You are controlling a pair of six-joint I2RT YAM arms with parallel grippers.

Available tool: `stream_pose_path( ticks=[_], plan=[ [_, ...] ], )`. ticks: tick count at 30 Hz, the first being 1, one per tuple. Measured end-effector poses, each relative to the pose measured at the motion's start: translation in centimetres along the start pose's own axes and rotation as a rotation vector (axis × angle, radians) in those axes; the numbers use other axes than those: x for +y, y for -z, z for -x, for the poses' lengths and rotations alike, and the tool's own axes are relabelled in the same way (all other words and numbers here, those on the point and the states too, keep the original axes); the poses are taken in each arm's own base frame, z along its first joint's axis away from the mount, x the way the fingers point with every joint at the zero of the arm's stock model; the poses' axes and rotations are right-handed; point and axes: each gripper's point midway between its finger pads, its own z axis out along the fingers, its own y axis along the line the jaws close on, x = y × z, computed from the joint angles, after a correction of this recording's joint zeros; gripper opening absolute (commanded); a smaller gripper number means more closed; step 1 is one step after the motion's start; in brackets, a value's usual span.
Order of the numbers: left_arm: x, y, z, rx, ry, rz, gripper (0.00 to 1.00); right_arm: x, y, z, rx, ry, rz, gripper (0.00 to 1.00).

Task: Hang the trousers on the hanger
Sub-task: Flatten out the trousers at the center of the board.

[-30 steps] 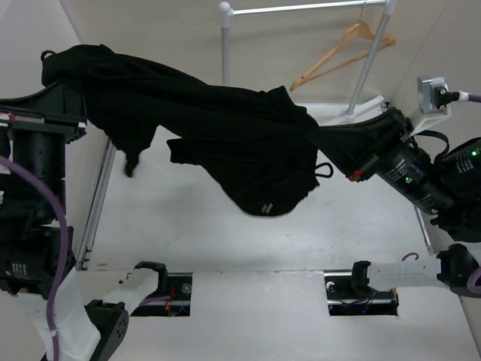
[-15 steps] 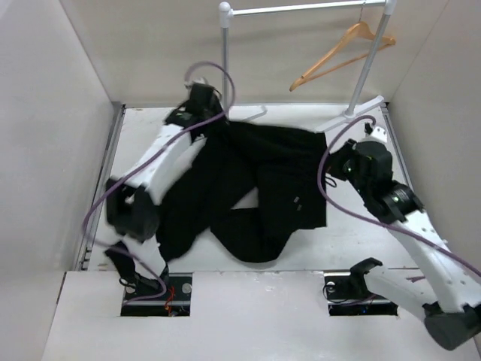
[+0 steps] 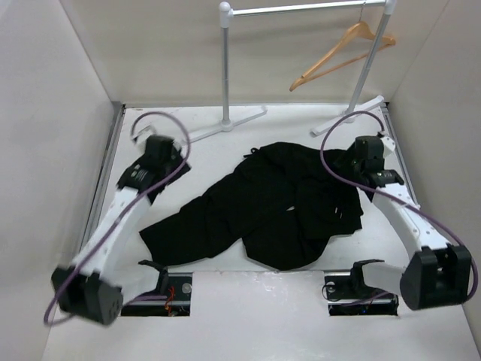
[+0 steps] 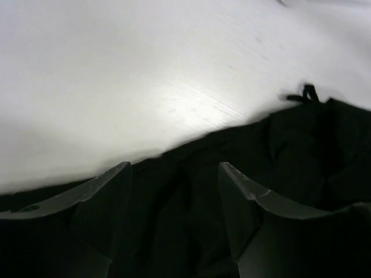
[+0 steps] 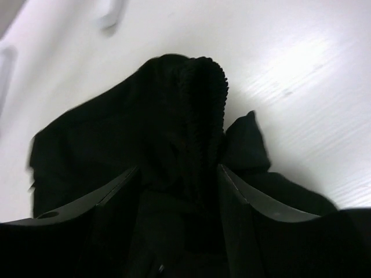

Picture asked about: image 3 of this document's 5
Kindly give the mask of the black trousers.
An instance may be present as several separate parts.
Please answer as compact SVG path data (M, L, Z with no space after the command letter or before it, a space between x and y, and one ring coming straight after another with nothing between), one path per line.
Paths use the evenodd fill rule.
M362 228L358 190L326 170L341 155L287 142L254 148L232 173L140 237L163 265L213 258L236 241L251 260L276 270L309 265L330 238Z

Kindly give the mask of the wooden clothes hanger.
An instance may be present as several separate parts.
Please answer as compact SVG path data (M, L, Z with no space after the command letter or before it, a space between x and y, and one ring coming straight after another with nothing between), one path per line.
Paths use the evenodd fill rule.
M363 53L362 55L353 57L351 59L346 60L345 62L339 63L336 66L333 66L325 71L319 72L320 68L326 64L328 64L337 54L339 54L342 50L344 50L349 44L351 44L356 39L362 39L365 41L371 41L374 43L376 35L371 31L370 26L363 20L359 20L357 23L349 27L344 33L340 40L323 56L321 57L316 63L314 63L310 68L308 68L300 77L295 79L289 91L293 92L301 85L309 83L315 79L323 77L333 71L336 71L340 68L348 66L354 62L357 62L361 59L368 57L368 52Z

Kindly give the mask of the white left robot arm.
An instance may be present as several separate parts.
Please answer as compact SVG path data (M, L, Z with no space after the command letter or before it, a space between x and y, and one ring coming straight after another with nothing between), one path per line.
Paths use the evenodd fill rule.
M158 300L168 293L163 265L145 259L116 269L157 195L190 170L173 138L151 135L143 146L143 154L118 180L113 201L90 239L67 266L58 266L51 275L53 301L71 316L109 326L136 299Z

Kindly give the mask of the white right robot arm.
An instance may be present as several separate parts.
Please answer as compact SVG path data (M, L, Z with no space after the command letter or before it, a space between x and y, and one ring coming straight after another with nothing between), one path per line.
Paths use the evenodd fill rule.
M350 292L363 298L375 289L387 291L400 296L413 311L460 305L468 299L471 254L439 233L410 197L399 173L384 167L394 150L388 136L359 136L334 162L334 173L363 190L389 221L409 258L404 267L380 259L355 262L348 280Z

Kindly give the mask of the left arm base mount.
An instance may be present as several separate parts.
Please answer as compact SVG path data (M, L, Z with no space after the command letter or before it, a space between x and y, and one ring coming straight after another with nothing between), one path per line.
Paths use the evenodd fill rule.
M126 303L122 317L188 317L191 311L193 273L170 273L166 265L142 260L138 265L155 269L155 287Z

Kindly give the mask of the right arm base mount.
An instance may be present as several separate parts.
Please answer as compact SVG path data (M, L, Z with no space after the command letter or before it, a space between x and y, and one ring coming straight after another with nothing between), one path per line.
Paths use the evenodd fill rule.
M383 264L380 259L354 262L347 270L324 272L322 296L328 303L328 314L334 316L397 316L399 298L365 283L362 268Z

